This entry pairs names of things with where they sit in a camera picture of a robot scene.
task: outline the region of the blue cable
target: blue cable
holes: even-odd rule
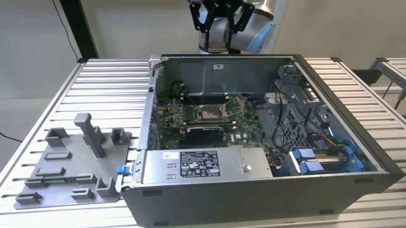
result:
[[[330,140],[332,140],[332,139],[338,139],[338,140],[346,142],[346,143],[348,144],[351,150],[352,150],[354,152],[356,152],[356,147],[354,146],[354,144],[351,143],[350,140],[347,140],[347,139],[343,138],[343,137],[339,137],[339,136],[334,136],[334,137],[330,138]]]

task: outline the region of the motherboard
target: motherboard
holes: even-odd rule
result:
[[[226,96],[220,104],[197,104],[193,97],[172,98],[157,107],[160,149],[262,147],[264,137],[255,105],[248,96]]]

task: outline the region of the aluminum table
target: aluminum table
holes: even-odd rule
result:
[[[342,62],[330,58],[306,60],[406,172],[405,119]],[[0,173],[0,226],[137,227],[123,199],[116,203],[28,210],[15,210],[13,204],[24,179],[29,177],[47,147],[47,131],[52,127],[64,127],[68,134],[80,133],[73,124],[80,112],[91,113],[92,124],[103,132],[124,127],[132,133],[127,162],[135,161],[148,79],[148,60],[91,59],[76,65]],[[185,227],[406,227],[406,178],[382,194],[363,196],[339,215]]]

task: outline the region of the white wall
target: white wall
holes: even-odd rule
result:
[[[405,0],[278,1],[287,6],[272,53],[339,57],[354,68],[406,57]]]
[[[197,53],[185,0],[83,0],[101,57],[148,58],[151,54]]]
[[[0,98],[52,96],[75,62],[52,1],[0,0]]]
[[[185,0],[81,2],[100,57],[197,53]],[[274,53],[338,56],[351,67],[406,56],[405,0],[287,3]],[[0,0],[0,98],[53,96],[73,65],[52,1]]]

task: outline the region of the power supply label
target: power supply label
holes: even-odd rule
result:
[[[218,177],[220,164],[216,151],[180,152],[181,177]]]

